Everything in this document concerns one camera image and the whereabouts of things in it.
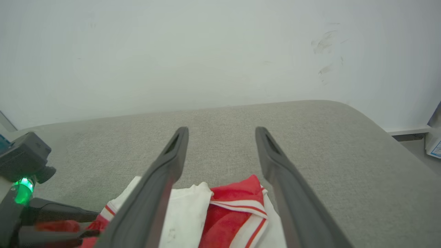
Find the red and white fabric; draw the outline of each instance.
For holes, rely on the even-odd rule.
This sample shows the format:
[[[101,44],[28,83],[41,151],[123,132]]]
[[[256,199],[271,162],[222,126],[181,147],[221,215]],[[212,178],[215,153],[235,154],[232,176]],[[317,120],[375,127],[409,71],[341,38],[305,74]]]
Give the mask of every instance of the red and white fabric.
[[[199,248],[286,247],[280,218],[255,175],[211,190]]]
[[[135,177],[110,201],[89,229],[104,231],[139,182]],[[239,183],[208,188],[207,183],[170,194],[159,247],[286,247],[279,215],[255,175]],[[92,248],[97,238],[84,240]]]

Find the white stripe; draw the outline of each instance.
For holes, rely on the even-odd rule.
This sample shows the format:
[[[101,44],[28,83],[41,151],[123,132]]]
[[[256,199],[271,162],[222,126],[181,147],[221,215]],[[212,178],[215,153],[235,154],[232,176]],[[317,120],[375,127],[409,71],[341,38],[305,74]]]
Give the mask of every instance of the white stripe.
[[[265,212],[265,208],[263,207],[263,205],[255,200],[237,200],[237,201],[210,201],[210,203],[220,203],[220,204],[225,204],[225,205],[230,205],[230,206],[250,206],[250,207],[255,207],[257,209],[262,210],[263,212]]]
[[[118,212],[119,207],[116,207],[112,201],[107,203],[107,206],[110,208],[110,210],[112,210],[115,214]]]
[[[108,221],[111,221],[113,219],[113,214],[111,214],[106,208],[103,208],[103,210],[101,210],[100,215]]]
[[[260,188],[262,188],[262,194],[263,194],[263,195],[265,195],[265,194],[268,193],[268,190],[266,190],[266,189],[263,187],[262,184],[260,185]]]
[[[251,215],[248,220],[240,227],[239,231],[231,241],[231,248],[243,248],[247,245],[253,233],[259,227],[263,218],[257,215]]]
[[[262,228],[260,228],[259,232],[254,237],[253,242],[251,242],[251,244],[250,244],[250,248],[256,247],[256,245],[259,242],[260,238],[262,237],[263,233],[266,231],[267,226],[268,226],[268,219],[265,221],[265,223],[263,223]]]
[[[250,208],[232,207],[232,206],[224,205],[224,204],[221,204],[221,203],[215,203],[215,202],[210,202],[210,204],[213,204],[213,205],[216,205],[216,206],[219,206],[219,207],[223,207],[223,208],[226,208],[226,209],[229,209],[229,210],[233,210],[233,211],[252,213],[252,214],[258,215],[261,218],[265,218],[265,219],[268,218],[268,216],[266,214],[263,214],[263,213],[261,213],[261,212],[259,212],[257,210],[250,209]]]

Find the gray fabric surface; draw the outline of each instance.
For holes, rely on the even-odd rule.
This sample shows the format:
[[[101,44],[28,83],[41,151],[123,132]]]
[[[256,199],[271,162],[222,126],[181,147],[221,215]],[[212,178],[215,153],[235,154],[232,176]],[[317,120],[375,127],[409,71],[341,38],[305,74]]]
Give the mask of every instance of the gray fabric surface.
[[[52,148],[54,177],[36,196],[100,210],[142,175],[174,131],[188,126],[184,172],[175,188],[210,187],[256,174],[254,141],[267,127],[356,247],[440,247],[440,179],[355,109],[295,101],[150,113],[52,124],[35,131]]]

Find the floor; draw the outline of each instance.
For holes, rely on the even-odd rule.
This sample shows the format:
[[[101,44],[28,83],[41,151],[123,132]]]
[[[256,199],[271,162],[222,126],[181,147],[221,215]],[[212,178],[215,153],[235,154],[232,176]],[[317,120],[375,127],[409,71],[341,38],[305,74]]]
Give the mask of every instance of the floor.
[[[400,141],[413,155],[420,159],[427,167],[429,167],[437,175],[441,176],[441,159],[429,156],[424,148],[424,138],[409,141]]]

